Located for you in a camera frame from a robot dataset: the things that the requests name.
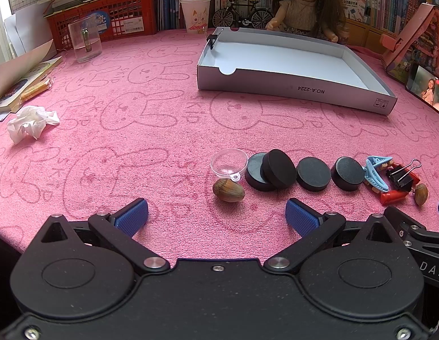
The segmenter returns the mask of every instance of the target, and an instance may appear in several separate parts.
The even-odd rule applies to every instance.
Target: pink towel
[[[117,211],[147,199],[150,218],[135,239],[169,259],[266,259],[298,238],[284,217],[297,197],[323,213],[365,220],[384,207],[361,185],[347,193],[333,182],[320,193],[298,184],[246,197],[216,199],[211,156],[235,147],[248,156],[280,148],[297,164],[315,156],[330,167],[341,156],[423,162],[429,188],[419,208],[413,194],[396,206],[439,231],[439,114],[388,77],[377,58],[359,53],[398,97],[390,116],[298,99],[199,92],[196,64],[205,36],[165,31],[103,44],[98,58],[78,64],[73,53],[52,77],[51,90],[30,105],[56,110],[61,123],[37,141],[14,146],[0,123],[0,235],[23,250],[51,213],[69,220]]]

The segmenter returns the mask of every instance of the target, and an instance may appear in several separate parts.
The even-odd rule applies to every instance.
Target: crumpled tissue
[[[25,106],[16,113],[16,119],[9,121],[7,130],[13,143],[18,144],[26,134],[38,139],[46,124],[59,123],[57,112],[48,112],[44,107]]]

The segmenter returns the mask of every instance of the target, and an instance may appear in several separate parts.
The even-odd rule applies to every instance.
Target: clear plastic cup
[[[68,25],[68,30],[77,62],[85,62],[101,54],[101,40],[95,15],[76,20]]]
[[[227,148],[216,153],[210,162],[212,171],[220,178],[239,181],[241,173],[246,170],[248,157],[238,148]]]

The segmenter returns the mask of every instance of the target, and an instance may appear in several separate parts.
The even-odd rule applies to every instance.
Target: black magnet
[[[271,150],[264,155],[262,170],[268,181],[277,189],[286,189],[296,182],[295,165],[281,150]]]
[[[319,192],[326,188],[331,180],[331,171],[325,162],[315,157],[304,157],[296,167],[298,182],[311,192]]]
[[[339,157],[331,168],[331,178],[339,188],[347,192],[358,189],[364,180],[364,170],[358,161],[351,157]]]
[[[276,187],[271,184],[263,173],[262,161],[266,155],[265,152],[253,154],[248,160],[248,166],[245,172],[245,179],[250,186],[261,192],[270,192]]]

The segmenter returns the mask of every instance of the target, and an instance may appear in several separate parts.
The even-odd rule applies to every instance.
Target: blue clothespin
[[[364,178],[369,184],[383,193],[388,193],[389,188],[375,168],[379,167],[381,164],[388,163],[392,159],[392,157],[369,156],[366,159],[366,166],[363,167]]]

